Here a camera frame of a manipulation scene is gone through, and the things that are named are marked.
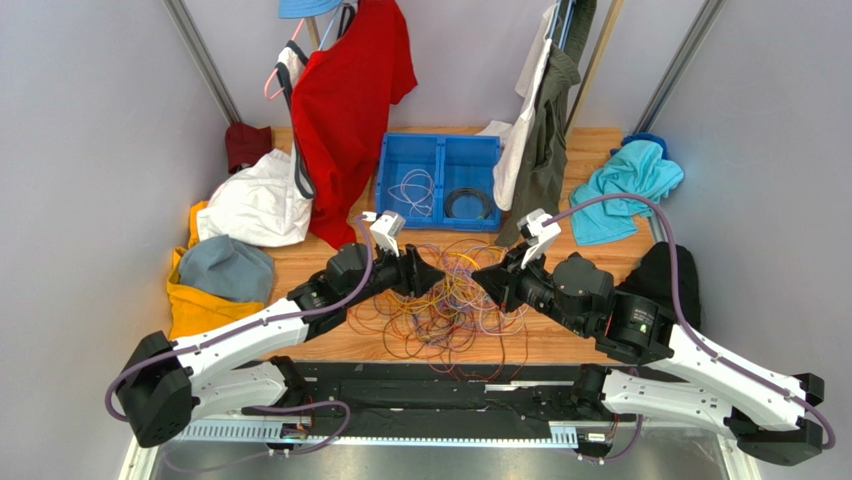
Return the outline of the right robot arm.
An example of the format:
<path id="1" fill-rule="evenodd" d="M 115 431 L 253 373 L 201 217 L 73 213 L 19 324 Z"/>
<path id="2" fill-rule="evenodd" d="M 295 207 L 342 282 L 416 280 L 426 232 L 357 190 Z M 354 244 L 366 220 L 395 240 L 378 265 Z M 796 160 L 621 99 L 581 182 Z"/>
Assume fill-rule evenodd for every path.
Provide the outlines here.
<path id="1" fill-rule="evenodd" d="M 813 374 L 783 375 L 732 354 L 681 324 L 663 305 L 618 290 L 610 273 L 578 253 L 547 271 L 524 244 L 472 279 L 496 306 L 529 306 L 622 364 L 674 376 L 671 382 L 596 364 L 581 366 L 570 406 L 584 419 L 616 415 L 688 423 L 735 441 L 761 461 L 795 466 L 826 450 L 813 411 L 824 396 Z"/>

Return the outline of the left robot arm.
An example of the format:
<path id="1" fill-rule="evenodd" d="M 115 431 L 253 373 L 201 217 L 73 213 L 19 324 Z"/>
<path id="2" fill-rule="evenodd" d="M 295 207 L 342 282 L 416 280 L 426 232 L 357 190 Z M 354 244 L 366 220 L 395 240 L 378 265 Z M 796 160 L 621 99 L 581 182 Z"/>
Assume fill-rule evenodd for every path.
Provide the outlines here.
<path id="1" fill-rule="evenodd" d="M 137 443 L 159 446 L 192 422 L 245 408 L 294 408 L 303 395 L 293 362 L 263 355 L 300 345 L 345 322 L 349 308 L 388 290 L 419 298 L 443 271 L 413 245 L 392 253 L 350 243 L 323 270 L 261 311 L 214 330 L 170 340 L 143 337 L 110 385 Z"/>

